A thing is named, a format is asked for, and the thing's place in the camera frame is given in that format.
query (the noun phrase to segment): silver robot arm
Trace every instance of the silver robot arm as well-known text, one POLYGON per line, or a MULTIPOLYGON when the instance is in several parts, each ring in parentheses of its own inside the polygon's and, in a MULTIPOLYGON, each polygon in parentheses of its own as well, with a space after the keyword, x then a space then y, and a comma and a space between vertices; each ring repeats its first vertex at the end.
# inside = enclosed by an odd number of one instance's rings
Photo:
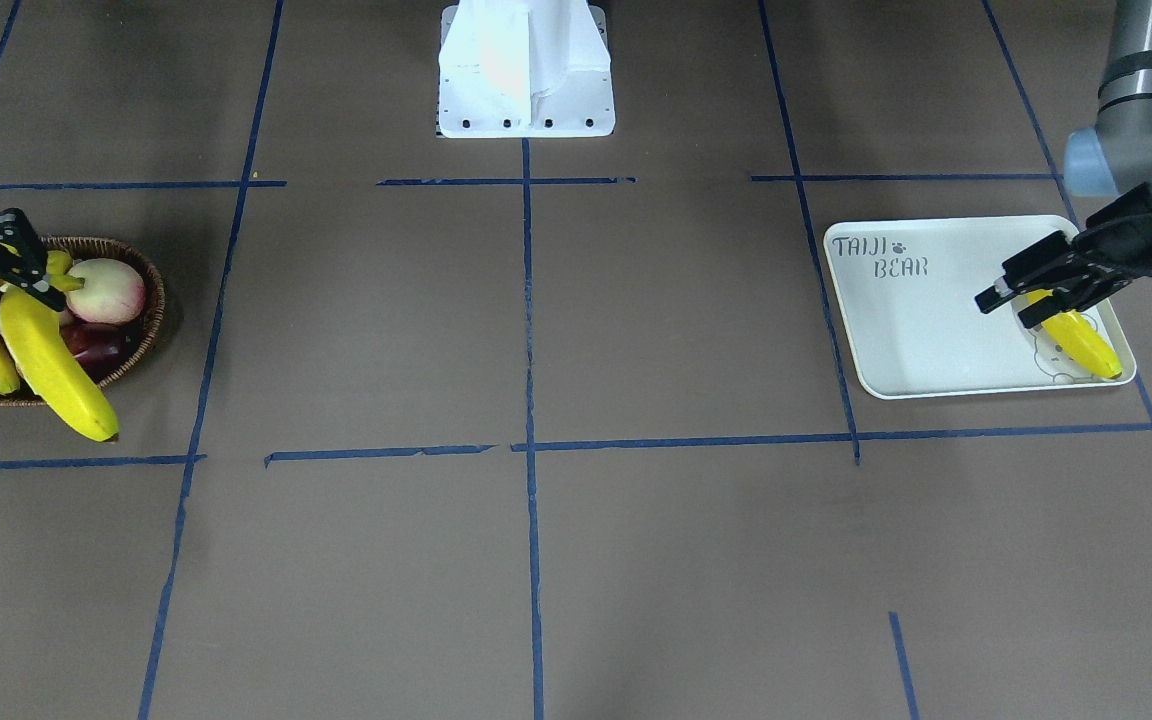
POLYGON ((1052 233, 1006 260, 1005 274, 975 300, 984 313, 1025 291, 1052 290, 1021 311, 1032 328, 1152 278, 1152 0, 1119 0, 1098 96, 1096 126, 1070 136, 1064 182, 1075 195, 1119 197, 1075 237, 1052 233))

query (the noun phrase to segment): wicker basket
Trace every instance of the wicker basket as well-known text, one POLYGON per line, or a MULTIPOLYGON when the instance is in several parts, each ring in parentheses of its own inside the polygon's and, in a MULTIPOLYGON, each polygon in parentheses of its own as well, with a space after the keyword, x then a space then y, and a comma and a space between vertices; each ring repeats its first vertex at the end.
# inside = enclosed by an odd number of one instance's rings
MULTIPOLYGON (((154 342, 159 338, 159 329, 162 325, 166 308, 162 275, 159 274, 159 270, 145 256, 134 250, 132 247, 115 240, 101 237, 44 237, 41 238, 41 243, 48 250, 69 251, 69 255, 74 256, 75 262, 90 260, 92 258, 122 260, 136 268, 142 278, 145 278, 145 310, 142 310, 141 314, 131 323, 128 323, 128 325, 134 325, 139 331, 141 344, 137 346, 136 353, 132 353, 131 357, 123 361, 123 364, 119 369, 115 369, 114 372, 108 373, 97 382, 100 387, 109 386, 111 382, 127 374, 128 370, 131 370, 132 365, 136 365, 151 347, 154 347, 154 342)), ((41 397, 33 395, 28 387, 22 387, 12 395, 0 395, 0 406, 44 406, 44 401, 41 401, 41 397)))

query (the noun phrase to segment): black band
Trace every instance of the black band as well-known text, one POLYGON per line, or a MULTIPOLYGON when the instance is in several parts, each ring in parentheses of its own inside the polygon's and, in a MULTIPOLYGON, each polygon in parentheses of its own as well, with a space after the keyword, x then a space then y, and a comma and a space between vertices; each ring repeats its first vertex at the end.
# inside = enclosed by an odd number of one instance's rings
POLYGON ((1152 70, 1152 50, 1123 55, 1106 65, 1105 76, 1101 77, 1101 90, 1105 90, 1105 86, 1112 82, 1140 70, 1152 70))
POLYGON ((1101 105, 1100 112, 1112 108, 1112 106, 1123 104, 1128 100, 1152 100, 1152 92, 1138 92, 1138 94, 1127 94, 1123 97, 1117 97, 1115 100, 1109 100, 1105 105, 1101 105))

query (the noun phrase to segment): white tray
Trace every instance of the white tray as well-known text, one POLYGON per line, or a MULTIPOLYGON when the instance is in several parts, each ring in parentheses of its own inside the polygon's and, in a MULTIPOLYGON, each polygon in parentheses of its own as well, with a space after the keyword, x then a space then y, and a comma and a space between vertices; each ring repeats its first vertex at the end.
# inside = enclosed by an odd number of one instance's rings
POLYGON ((856 372, 882 400, 993 392, 1121 386, 1137 373, 1132 348, 1108 301, 1085 318, 1106 338, 1123 374, 1106 381, 1016 319, 1015 300, 991 314, 973 297, 1002 262, 1053 232, 1076 233, 1058 215, 836 223, 823 251, 856 372))

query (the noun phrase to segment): fruit basket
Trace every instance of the fruit basket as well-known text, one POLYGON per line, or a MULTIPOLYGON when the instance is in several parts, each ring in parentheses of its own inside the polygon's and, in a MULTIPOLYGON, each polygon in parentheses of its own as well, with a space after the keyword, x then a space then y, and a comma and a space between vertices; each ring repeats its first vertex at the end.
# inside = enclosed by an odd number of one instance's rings
MULTIPOLYGON (((136 272, 141 273, 142 278, 145 278, 145 310, 142 310, 141 314, 137 314, 131 323, 127 324, 127 327, 131 328, 141 338, 141 342, 137 344, 136 351, 131 356, 128 356, 128 359, 124 359, 122 365, 111 370, 100 381, 97 381, 97 386, 101 388, 108 387, 116 379, 127 374, 128 370, 131 370, 134 365, 141 363, 141 357, 145 356, 151 347, 154 347, 154 342, 159 338, 166 308, 162 275, 159 274, 159 270, 145 256, 137 252, 132 247, 127 245, 127 243, 115 240, 65 236, 44 237, 41 238, 41 243, 44 243, 47 250, 68 251, 76 262, 93 258, 121 260, 131 265, 136 272)), ((41 397, 29 391, 28 387, 22 387, 12 395, 0 395, 0 406, 45 406, 45 402, 41 401, 41 397)))

